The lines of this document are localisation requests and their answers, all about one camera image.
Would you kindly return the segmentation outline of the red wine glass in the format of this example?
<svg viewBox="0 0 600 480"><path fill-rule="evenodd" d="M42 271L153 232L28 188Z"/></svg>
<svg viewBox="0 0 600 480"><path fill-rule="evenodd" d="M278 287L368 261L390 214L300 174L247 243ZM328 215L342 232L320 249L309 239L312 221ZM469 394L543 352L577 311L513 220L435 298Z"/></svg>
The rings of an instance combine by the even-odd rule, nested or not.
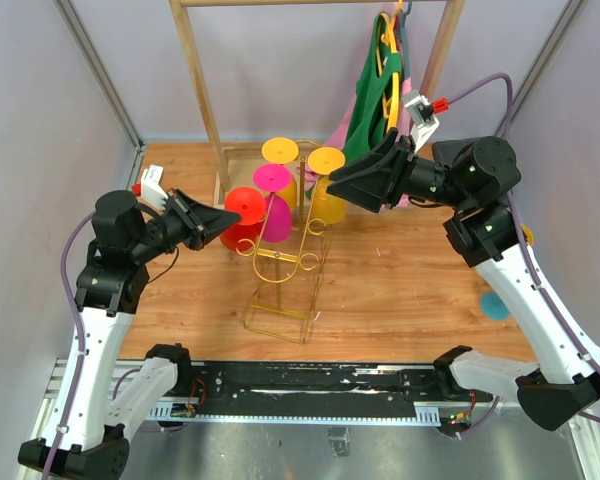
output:
<svg viewBox="0 0 600 480"><path fill-rule="evenodd" d="M240 220L220 235L221 243L231 251L249 250L262 228L266 213L264 197L254 188L237 187L228 193L224 206L237 213Z"/></svg>

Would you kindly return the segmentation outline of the magenta wine glass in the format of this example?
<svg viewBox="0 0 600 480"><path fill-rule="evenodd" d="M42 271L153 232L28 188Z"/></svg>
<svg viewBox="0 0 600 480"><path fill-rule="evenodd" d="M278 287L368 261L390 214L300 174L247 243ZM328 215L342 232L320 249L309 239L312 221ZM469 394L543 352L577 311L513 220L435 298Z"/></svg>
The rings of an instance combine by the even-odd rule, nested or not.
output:
<svg viewBox="0 0 600 480"><path fill-rule="evenodd" d="M253 174L254 184L265 193L268 216L262 239L266 242L280 243L291 235L291 209L279 193L291 186L293 180L291 172L279 164L260 166Z"/></svg>

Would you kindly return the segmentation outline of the blue wine glass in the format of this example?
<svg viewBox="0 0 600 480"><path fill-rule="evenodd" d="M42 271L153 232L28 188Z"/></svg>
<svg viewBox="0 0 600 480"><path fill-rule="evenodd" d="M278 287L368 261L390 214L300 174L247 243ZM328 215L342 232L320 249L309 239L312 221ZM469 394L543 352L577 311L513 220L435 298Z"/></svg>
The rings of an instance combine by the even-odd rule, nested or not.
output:
<svg viewBox="0 0 600 480"><path fill-rule="evenodd" d="M490 319L504 321L510 316L510 311L494 292L487 292L480 298L482 312Z"/></svg>

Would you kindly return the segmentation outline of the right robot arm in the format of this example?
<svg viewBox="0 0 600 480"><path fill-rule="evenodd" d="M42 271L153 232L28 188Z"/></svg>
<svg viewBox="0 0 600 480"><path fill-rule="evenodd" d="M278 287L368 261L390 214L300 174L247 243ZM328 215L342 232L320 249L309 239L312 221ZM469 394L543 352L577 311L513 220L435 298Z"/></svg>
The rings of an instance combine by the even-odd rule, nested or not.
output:
<svg viewBox="0 0 600 480"><path fill-rule="evenodd" d="M329 175L327 192L370 212L402 196L450 207L446 237L504 303L530 344L533 362L455 347L433 363L433 387L446 400L467 390L517 403L555 431L600 400L600 347L578 325L538 265L510 197L521 173L511 145L486 136L451 164L419 157L396 129L359 160Z"/></svg>

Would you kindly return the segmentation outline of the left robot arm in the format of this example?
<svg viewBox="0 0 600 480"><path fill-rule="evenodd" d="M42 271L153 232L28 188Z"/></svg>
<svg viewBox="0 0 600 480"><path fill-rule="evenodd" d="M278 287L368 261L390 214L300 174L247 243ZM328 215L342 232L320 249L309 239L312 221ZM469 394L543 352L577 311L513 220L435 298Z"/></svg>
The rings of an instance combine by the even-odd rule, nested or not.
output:
<svg viewBox="0 0 600 480"><path fill-rule="evenodd" d="M130 444L150 410L170 393L187 395L194 371L189 351L157 344L131 383L109 397L122 342L149 283L147 265L178 246L200 251L239 214L170 190L161 212L130 190L101 196L88 217L95 237L74 286L66 286L74 320L68 370L42 433L21 444L18 462L43 478L117 479Z"/></svg>

